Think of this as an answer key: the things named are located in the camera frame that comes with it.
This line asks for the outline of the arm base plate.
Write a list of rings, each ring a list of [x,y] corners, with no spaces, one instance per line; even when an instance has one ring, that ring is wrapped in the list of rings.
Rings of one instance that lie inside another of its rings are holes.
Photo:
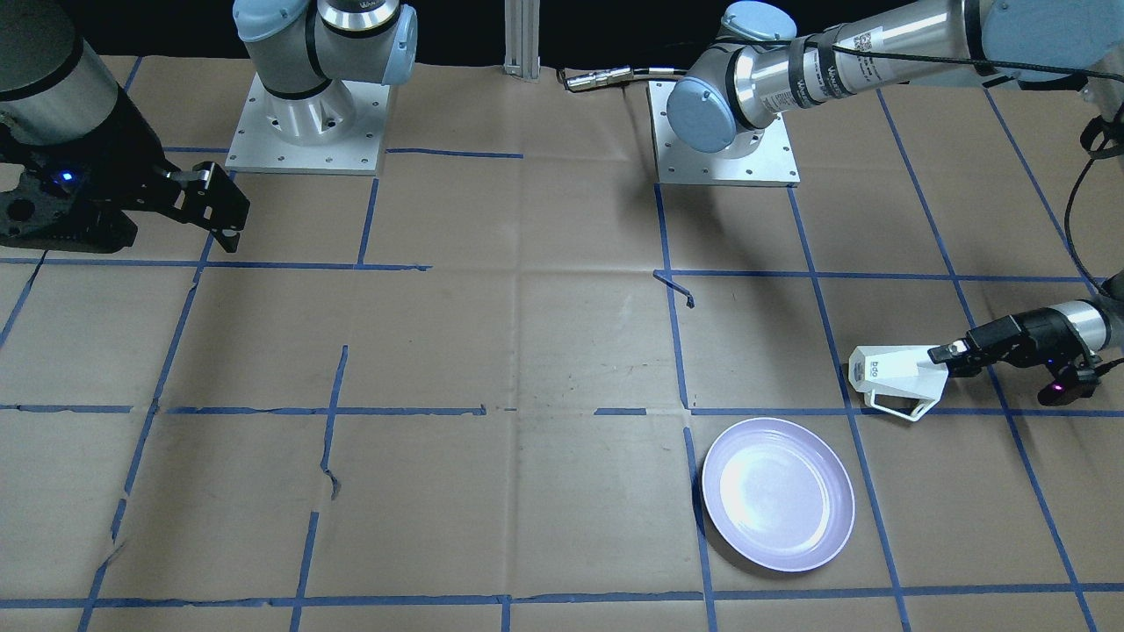
[[[225,168],[259,175],[378,177],[395,91],[334,81],[321,93],[285,100],[254,76]]]
[[[728,148],[703,153],[679,139],[667,119],[669,81],[647,88],[659,183],[683,186],[796,187],[803,181],[783,116],[764,130],[738,133]]]

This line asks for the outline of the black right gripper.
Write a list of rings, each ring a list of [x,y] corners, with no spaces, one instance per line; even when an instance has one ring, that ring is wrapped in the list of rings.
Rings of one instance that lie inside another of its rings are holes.
[[[138,228],[128,213],[160,213],[207,231],[229,255],[241,245],[250,198],[216,162],[176,169],[124,89],[112,111],[78,139],[18,139],[20,118],[3,123],[3,162],[24,171],[1,200],[7,249],[111,255],[132,247]],[[176,204],[176,188],[182,195]]]

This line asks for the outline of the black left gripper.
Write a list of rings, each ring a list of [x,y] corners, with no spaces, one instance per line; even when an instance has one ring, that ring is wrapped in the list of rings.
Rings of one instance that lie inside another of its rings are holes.
[[[958,363],[958,377],[973,377],[995,363],[1046,368],[1062,377],[1099,349],[1099,320],[1081,323],[1059,309],[1013,313],[969,329],[960,341],[930,347],[931,363]]]

